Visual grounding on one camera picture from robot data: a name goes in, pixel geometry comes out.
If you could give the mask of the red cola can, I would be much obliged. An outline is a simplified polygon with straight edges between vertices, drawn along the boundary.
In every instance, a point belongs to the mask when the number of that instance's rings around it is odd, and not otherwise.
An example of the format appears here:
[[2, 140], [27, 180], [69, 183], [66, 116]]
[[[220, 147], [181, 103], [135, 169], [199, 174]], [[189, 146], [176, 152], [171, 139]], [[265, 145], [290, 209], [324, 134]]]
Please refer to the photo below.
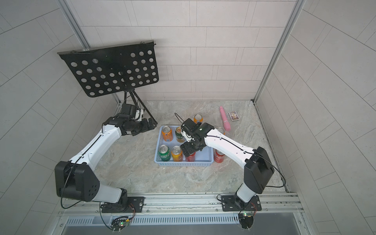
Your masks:
[[194, 162], [195, 161], [195, 155], [196, 155], [196, 153], [194, 152], [191, 155], [186, 156], [185, 157], [186, 158], [186, 162]]
[[213, 151], [213, 159], [215, 162], [222, 163], [224, 161], [224, 158], [225, 154], [223, 154], [222, 152], [218, 151], [217, 149]]

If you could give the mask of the yellow-orange Schweppes can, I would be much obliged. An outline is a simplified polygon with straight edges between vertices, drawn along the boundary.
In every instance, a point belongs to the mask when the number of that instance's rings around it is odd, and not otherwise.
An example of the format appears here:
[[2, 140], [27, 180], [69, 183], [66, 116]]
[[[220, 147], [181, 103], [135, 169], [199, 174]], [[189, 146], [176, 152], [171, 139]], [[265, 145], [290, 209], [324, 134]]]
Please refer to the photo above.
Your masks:
[[180, 146], [174, 146], [171, 151], [171, 155], [174, 162], [182, 162], [183, 154]]

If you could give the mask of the orange Fanta can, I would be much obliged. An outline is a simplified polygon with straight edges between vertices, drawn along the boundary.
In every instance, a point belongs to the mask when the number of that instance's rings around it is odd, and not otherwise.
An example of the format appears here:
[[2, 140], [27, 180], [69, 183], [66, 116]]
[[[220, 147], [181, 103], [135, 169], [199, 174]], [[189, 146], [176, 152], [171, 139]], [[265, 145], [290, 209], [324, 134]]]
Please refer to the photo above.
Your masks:
[[202, 117], [202, 115], [201, 115], [201, 114], [196, 114], [196, 115], [194, 116], [193, 121], [194, 121], [195, 123], [203, 122], [203, 117]]
[[225, 135], [225, 134], [226, 134], [226, 133], [225, 133], [225, 130], [224, 130], [223, 128], [221, 128], [221, 127], [218, 127], [217, 130], [218, 130], [218, 132], [221, 133], [222, 135]]

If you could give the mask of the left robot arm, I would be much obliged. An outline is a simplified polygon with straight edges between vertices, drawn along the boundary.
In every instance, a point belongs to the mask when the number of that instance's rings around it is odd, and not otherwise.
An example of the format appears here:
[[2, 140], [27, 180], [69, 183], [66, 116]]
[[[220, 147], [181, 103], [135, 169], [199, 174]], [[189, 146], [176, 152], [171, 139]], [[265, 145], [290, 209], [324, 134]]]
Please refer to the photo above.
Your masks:
[[126, 190], [104, 185], [94, 171], [111, 145], [121, 136], [136, 136], [157, 126], [154, 118], [110, 117], [99, 133], [78, 154], [60, 161], [55, 169], [56, 194], [60, 198], [85, 202], [123, 203]]

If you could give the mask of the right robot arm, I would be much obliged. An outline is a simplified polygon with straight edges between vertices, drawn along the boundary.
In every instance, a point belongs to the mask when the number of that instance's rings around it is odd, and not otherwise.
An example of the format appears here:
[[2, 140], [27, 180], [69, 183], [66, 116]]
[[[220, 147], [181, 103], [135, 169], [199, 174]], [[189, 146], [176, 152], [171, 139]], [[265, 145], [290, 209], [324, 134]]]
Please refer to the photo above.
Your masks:
[[275, 170], [266, 150], [262, 147], [246, 147], [221, 134], [207, 123], [195, 123], [187, 119], [182, 125], [186, 139], [181, 145], [184, 156], [190, 156], [211, 147], [232, 159], [243, 169], [243, 183], [235, 194], [235, 201], [247, 204], [255, 195], [262, 194]]

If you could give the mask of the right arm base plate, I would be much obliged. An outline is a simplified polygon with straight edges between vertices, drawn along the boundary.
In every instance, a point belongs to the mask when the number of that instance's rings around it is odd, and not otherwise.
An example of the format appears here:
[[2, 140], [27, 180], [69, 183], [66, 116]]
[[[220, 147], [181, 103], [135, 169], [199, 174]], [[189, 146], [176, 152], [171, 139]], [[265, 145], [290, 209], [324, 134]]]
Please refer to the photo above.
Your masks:
[[221, 195], [218, 200], [220, 200], [224, 212], [235, 212], [240, 210], [257, 212], [262, 210], [258, 195], [253, 196], [247, 203], [234, 195]]

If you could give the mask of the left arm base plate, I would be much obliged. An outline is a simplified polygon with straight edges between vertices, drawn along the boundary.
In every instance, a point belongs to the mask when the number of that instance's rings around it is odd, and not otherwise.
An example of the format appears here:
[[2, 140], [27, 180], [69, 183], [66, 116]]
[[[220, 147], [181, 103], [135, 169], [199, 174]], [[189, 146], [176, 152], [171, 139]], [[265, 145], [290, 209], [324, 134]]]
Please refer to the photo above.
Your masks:
[[104, 203], [100, 206], [102, 213], [140, 213], [143, 210], [145, 197], [121, 198], [118, 203]]

